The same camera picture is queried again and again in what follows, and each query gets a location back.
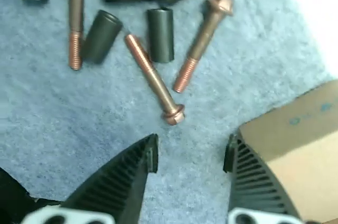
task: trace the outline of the bolt head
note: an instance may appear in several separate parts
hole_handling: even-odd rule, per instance
[[[208,2],[213,10],[221,11],[227,15],[232,15],[232,0],[208,0]]]
[[[178,105],[177,111],[172,114],[164,113],[164,119],[170,125],[177,125],[178,123],[182,122],[185,119],[184,114],[184,105]]]

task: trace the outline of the carpet fiber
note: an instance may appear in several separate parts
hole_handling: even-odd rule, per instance
[[[99,9],[146,44],[145,11],[156,3],[85,0],[85,33]],[[175,60],[156,68],[171,88],[202,21],[204,0],[175,4]],[[35,197],[64,200],[92,172],[150,133],[150,174],[140,223],[225,223],[229,134],[331,75],[295,0],[234,0],[184,94],[174,127],[120,34],[102,66],[67,66],[67,0],[43,6],[0,0],[0,166]]]

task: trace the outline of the white plastic piece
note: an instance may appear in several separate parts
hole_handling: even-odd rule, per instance
[[[74,210],[47,206],[28,214],[21,224],[44,224],[54,216],[63,216],[63,224],[88,224],[92,221],[99,221],[102,224],[115,224],[113,217],[106,213]]]
[[[228,224],[242,224],[237,223],[237,217],[240,215],[252,218],[252,223],[248,222],[247,224],[304,224],[299,219],[290,215],[249,210],[245,208],[234,208],[231,210],[228,214]]]

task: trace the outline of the cardboard box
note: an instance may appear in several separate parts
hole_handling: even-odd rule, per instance
[[[303,220],[337,223],[338,80],[242,125],[240,131]]]

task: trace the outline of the bolt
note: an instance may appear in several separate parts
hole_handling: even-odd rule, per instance
[[[153,92],[157,95],[163,107],[163,118],[170,125],[176,125],[183,121],[184,105],[177,105],[170,95],[163,80],[150,62],[148,53],[142,47],[140,41],[134,35],[128,34],[125,37],[126,45],[132,53],[139,67],[142,69]]]
[[[69,4],[69,66],[73,70],[81,69],[80,47],[83,33],[83,1],[68,0]]]
[[[207,0],[210,11],[190,48],[186,62],[176,78],[174,90],[182,93],[188,86],[198,62],[208,47],[214,32],[226,15],[232,15],[232,0]]]

